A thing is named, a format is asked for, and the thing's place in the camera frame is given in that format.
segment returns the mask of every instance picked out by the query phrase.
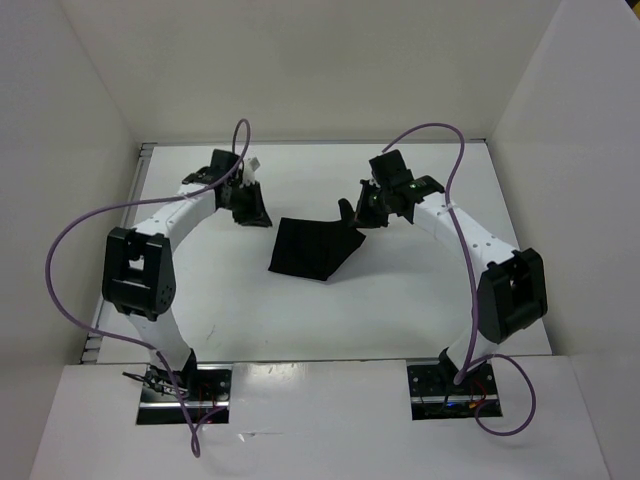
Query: black cloth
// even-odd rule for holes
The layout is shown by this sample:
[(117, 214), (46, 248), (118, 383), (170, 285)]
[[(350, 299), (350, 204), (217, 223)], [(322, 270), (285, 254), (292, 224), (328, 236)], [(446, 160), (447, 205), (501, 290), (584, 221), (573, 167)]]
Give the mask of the black cloth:
[(340, 220), (282, 218), (269, 271), (326, 281), (365, 238)]

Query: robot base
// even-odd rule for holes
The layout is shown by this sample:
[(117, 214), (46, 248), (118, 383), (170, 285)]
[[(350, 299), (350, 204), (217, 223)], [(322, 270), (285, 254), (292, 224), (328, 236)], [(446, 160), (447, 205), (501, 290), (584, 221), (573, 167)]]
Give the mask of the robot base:
[(444, 380), (438, 360), (407, 362), (413, 420), (469, 418), (483, 402), (481, 417), (501, 417), (498, 389), (491, 365), (485, 363), (460, 385)]
[[(199, 398), (186, 400), (191, 420), (197, 423), (212, 408), (224, 407), (208, 423), (229, 423), (231, 368), (225, 364), (198, 364), (198, 378), (202, 385)], [(142, 386), (137, 425), (173, 425), (186, 423), (180, 405), (170, 393)]]

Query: white wall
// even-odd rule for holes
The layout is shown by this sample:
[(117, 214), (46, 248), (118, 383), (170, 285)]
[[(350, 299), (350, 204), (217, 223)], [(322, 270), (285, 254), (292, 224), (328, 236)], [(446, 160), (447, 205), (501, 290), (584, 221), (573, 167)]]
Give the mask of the white wall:
[[(126, 197), (136, 145), (55, 0), (0, 2), (0, 465), (26, 478), (62, 365), (82, 335), (54, 310), (49, 244), (84, 211)], [(72, 234), (55, 262), (70, 309), (90, 319), (105, 232), (120, 214)]]
[(558, 3), (62, 0), (145, 141), (486, 137)]
[(637, 478), (640, 21), (564, 0), (489, 139), (520, 244), (545, 259), (547, 332), (614, 479)]

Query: black joint housing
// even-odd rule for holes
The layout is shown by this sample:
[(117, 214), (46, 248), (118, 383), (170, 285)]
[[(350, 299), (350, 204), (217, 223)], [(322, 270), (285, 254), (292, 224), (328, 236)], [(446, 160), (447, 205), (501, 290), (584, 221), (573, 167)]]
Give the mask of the black joint housing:
[(432, 193), (444, 192), (444, 187), (428, 175), (414, 179), (398, 150), (375, 157), (369, 164), (373, 178), (380, 185), (380, 208), (406, 218), (409, 223), (413, 223), (416, 203)]
[(490, 263), (478, 284), (480, 333), (500, 344), (547, 313), (542, 257), (532, 248)]
[(185, 185), (189, 183), (211, 185), (231, 170), (239, 158), (235, 153), (216, 149), (211, 154), (211, 163), (209, 166), (202, 167), (195, 173), (190, 173), (182, 180), (182, 183)]
[[(144, 235), (116, 227), (107, 237), (102, 296), (125, 315), (155, 321), (176, 293), (171, 243), (164, 235)], [(142, 260), (142, 269), (133, 262)]]

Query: white panel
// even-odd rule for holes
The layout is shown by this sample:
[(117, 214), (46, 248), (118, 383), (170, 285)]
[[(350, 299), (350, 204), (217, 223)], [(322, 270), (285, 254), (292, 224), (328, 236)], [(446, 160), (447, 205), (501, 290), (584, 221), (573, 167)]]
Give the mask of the white panel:
[(559, 0), (61, 3), (136, 136), (193, 141), (487, 136)]
[[(44, 260), (84, 211), (123, 199), (136, 147), (57, 2), (0, 2), (0, 476), (29, 475), (62, 366), (83, 335), (49, 300)], [(104, 235), (121, 213), (72, 234), (55, 283), (90, 319)]]
[[(176, 322), (200, 361), (326, 360), (435, 357), (470, 323), (471, 296), (462, 262), (406, 220), (365, 230), (357, 250), (328, 282), (269, 272), (282, 217), (338, 220), (338, 199), (355, 205), (368, 160), (382, 145), (256, 145), (251, 155), (274, 227), (242, 228), (231, 212), (204, 220), (174, 255)], [(209, 163), (212, 146), (156, 147), (142, 198), (176, 191)], [(456, 144), (403, 145), (414, 175), (445, 183)], [(471, 144), (453, 198), (489, 231), (515, 245), (515, 235), (484, 144)], [(138, 209), (136, 222), (157, 206)], [(112, 305), (103, 328), (136, 335)], [(550, 353), (542, 322), (503, 346), (510, 354)], [(105, 339), (100, 361), (146, 362), (136, 345)]]
[[(510, 438), (473, 419), (412, 422), (402, 361), (239, 365), (229, 424), (203, 429), (198, 460), (186, 426), (135, 425), (125, 366), (67, 367), (31, 480), (608, 479), (569, 360), (521, 362), (538, 413)], [(494, 368), (506, 417), (487, 423), (513, 428), (528, 391), (506, 362)]]
[(637, 351), (612, 351), (571, 358), (609, 473), (614, 480), (635, 480), (640, 471), (635, 413), (640, 397)]
[(624, 1), (565, 1), (489, 142), (559, 353), (638, 348), (639, 45)]

